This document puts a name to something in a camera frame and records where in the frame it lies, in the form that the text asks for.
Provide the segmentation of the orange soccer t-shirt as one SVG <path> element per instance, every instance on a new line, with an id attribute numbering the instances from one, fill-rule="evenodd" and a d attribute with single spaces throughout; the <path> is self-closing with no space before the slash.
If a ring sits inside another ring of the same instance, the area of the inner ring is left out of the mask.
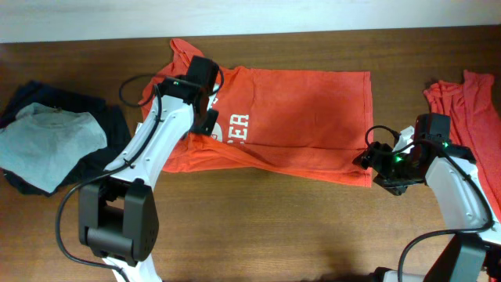
<path id="1" fill-rule="evenodd" d="M 210 99 L 210 136 L 188 134 L 164 165 L 170 173 L 231 168 L 368 187 L 355 159 L 372 139 L 371 74 L 226 68 Z"/>

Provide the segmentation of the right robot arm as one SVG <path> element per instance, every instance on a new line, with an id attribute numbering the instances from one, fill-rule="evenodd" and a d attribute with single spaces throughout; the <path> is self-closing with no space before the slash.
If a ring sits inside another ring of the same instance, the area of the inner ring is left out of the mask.
<path id="1" fill-rule="evenodd" d="M 390 131 L 393 145 L 366 141 L 366 149 L 353 161 L 373 169 L 373 182 L 395 196 L 416 184 L 431 188 L 446 224 L 411 240 L 397 269 L 376 269 L 374 281 L 475 281 L 480 272 L 491 281 L 500 279 L 500 223 L 481 188 L 478 162 L 469 147 L 452 142 L 450 125 L 447 115 L 421 114 L 414 126 Z M 439 236 L 451 240 L 427 273 L 405 273 L 409 251 Z"/>

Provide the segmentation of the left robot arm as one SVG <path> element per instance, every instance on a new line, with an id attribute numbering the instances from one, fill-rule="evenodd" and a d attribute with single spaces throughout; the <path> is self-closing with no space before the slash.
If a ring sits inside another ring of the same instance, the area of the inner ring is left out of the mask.
<path id="1" fill-rule="evenodd" d="M 153 191 L 179 140 L 212 133 L 218 112 L 208 102 L 222 76 L 214 61 L 194 56 L 187 72 L 154 84 L 152 107 L 130 143 L 79 188 L 79 240 L 117 280 L 160 279 L 151 255 L 159 233 Z"/>

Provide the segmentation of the red ribbed garment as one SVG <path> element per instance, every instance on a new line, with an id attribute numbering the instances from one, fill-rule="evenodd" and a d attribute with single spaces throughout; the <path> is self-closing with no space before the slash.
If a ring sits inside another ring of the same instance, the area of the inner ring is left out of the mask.
<path id="1" fill-rule="evenodd" d="M 467 146 L 496 217 L 500 217 L 500 117 L 492 103 L 492 74 L 463 72 L 463 83 L 438 81 L 424 90 L 433 113 L 451 117 L 450 138 Z"/>

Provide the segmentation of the grey folded t-shirt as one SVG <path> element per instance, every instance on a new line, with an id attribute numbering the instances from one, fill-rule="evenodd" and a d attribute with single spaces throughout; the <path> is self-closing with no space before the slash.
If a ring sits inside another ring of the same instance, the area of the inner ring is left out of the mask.
<path id="1" fill-rule="evenodd" d="M 89 112 L 32 103 L 1 130 L 1 168 L 52 193 L 83 157 L 106 146 L 106 133 Z"/>

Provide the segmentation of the dark navy folded garment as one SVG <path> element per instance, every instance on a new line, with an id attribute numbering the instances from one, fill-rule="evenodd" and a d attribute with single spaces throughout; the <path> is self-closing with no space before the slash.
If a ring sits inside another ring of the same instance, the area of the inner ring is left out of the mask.
<path id="1" fill-rule="evenodd" d="M 56 89 L 36 81 L 30 81 L 16 90 L 1 115 L 1 127 L 5 128 L 14 122 L 15 115 L 29 103 L 40 103 L 74 113 L 88 112 L 106 134 L 107 147 L 79 160 L 65 178 L 57 183 L 58 187 L 98 175 L 131 140 L 126 120 L 118 106 L 107 106 L 104 99 Z"/>

